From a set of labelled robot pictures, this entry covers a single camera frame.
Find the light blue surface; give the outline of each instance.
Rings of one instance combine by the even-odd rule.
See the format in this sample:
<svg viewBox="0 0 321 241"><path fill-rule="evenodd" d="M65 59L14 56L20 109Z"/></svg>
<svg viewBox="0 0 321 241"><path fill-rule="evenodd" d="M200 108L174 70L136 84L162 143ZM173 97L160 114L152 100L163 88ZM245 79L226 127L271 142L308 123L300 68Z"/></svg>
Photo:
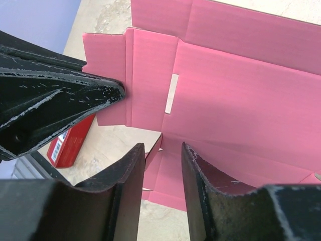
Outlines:
<svg viewBox="0 0 321 241"><path fill-rule="evenodd" d="M63 53L81 0L0 0L0 30Z"/></svg>

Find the pink cardboard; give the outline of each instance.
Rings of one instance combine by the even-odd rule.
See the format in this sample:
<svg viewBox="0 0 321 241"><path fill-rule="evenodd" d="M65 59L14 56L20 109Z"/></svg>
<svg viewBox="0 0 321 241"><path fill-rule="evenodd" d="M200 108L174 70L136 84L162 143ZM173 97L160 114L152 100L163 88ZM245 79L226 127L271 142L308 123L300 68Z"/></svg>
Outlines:
<svg viewBox="0 0 321 241"><path fill-rule="evenodd" d="M320 26L208 0L132 0L132 19L144 30L84 35L83 71L126 88L99 125L163 135L146 158L144 198L186 210L183 141L253 187L320 183Z"/></svg>

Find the table surface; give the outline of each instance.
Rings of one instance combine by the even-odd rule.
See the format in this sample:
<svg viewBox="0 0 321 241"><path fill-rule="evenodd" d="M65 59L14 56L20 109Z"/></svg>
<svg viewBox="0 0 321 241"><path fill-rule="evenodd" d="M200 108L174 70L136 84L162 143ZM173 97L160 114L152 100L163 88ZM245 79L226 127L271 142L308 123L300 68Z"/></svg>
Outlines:
<svg viewBox="0 0 321 241"><path fill-rule="evenodd" d="M219 2L321 24L321 0ZM122 34L128 27L131 27L130 0L82 0L64 54L86 60L83 33ZM145 143L148 152L158 137L158 132L125 126L99 127L94 120L74 166L59 171L76 184L119 160L138 142ZM39 150L46 158L48 147ZM143 200L137 240L189 240L186 213Z"/></svg>

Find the unfolded cardboard box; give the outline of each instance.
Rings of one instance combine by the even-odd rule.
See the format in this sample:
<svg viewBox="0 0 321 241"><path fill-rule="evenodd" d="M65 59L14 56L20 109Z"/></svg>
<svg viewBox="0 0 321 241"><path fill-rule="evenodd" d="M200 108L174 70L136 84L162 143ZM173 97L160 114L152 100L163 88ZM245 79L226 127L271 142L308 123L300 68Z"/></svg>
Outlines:
<svg viewBox="0 0 321 241"><path fill-rule="evenodd" d="M97 114L99 125L162 133L147 157L144 198L186 210L182 142L254 187L320 183L320 26L209 0L131 8L124 35L84 35L83 71L126 87L125 101Z"/></svg>
<svg viewBox="0 0 321 241"><path fill-rule="evenodd" d="M71 167L84 143L95 115L90 115L50 143L47 157L56 168Z"/></svg>

